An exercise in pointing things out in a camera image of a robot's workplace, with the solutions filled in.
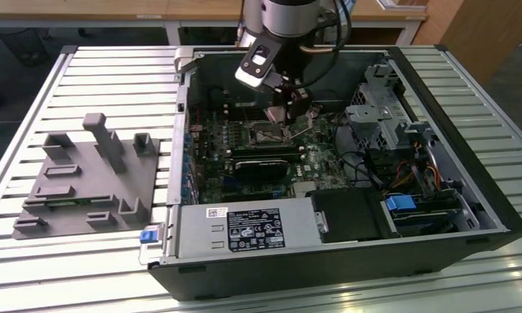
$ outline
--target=floor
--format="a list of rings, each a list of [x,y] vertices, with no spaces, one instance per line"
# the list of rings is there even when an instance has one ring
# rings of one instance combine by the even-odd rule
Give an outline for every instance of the floor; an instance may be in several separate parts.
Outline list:
[[[7,97],[0,107],[0,158],[15,135],[33,98],[40,90],[53,60],[61,47],[166,45],[163,29],[87,29],[88,37],[80,37],[76,29],[52,29],[44,41],[51,59],[37,67],[27,68],[13,57],[0,41],[0,90]],[[522,47],[517,48],[497,75],[485,86],[493,99],[522,129]]]

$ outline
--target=slotted metal platform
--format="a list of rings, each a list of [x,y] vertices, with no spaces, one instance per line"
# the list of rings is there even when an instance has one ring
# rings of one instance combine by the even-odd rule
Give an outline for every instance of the slotted metal platform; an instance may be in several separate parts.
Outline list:
[[[162,140],[152,222],[166,218],[174,52],[163,46],[80,47],[60,56],[0,163],[0,312],[522,311],[522,239],[440,273],[187,303],[171,298],[138,262],[139,231],[13,240],[47,132],[92,140],[82,128],[90,112],[107,115],[120,139],[150,132]],[[522,216],[522,133],[449,52],[425,46],[404,53]],[[425,119],[417,100],[409,102]]]

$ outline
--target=motherboard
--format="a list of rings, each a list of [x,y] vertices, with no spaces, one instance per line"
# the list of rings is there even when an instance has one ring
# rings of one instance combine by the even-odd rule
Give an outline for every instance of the motherboard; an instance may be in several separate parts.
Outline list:
[[[302,198],[349,186],[330,117],[302,116],[283,127],[259,110],[238,111],[214,111],[191,126],[199,203]]]

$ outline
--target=green circuit board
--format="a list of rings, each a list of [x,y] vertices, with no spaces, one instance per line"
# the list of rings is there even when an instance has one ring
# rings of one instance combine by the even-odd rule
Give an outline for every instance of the green circuit board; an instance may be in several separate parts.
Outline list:
[[[199,202],[299,198],[315,189],[349,186],[334,152],[331,129],[333,125],[325,118],[313,120],[310,125],[307,117],[299,117],[297,123],[282,130],[269,121],[224,121],[214,114],[202,127],[202,133],[195,135]],[[234,162],[226,157],[226,152],[257,147],[298,147],[301,160],[289,163],[282,180],[249,184],[234,177]]]

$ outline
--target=wooden desk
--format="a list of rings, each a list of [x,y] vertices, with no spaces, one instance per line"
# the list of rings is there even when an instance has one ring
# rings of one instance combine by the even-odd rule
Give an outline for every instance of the wooden desk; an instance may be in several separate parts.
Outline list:
[[[180,45],[180,27],[235,27],[242,0],[0,0],[0,27],[164,27]],[[353,27],[402,29],[410,44],[424,12],[385,11],[377,0],[358,0]]]
[[[168,0],[0,0],[0,19],[163,19]]]
[[[180,45],[180,27],[235,27],[242,0],[168,0],[166,32],[172,45]],[[353,28],[402,29],[397,44],[408,45],[428,19],[425,12],[383,10],[377,0],[358,0],[351,14]]]

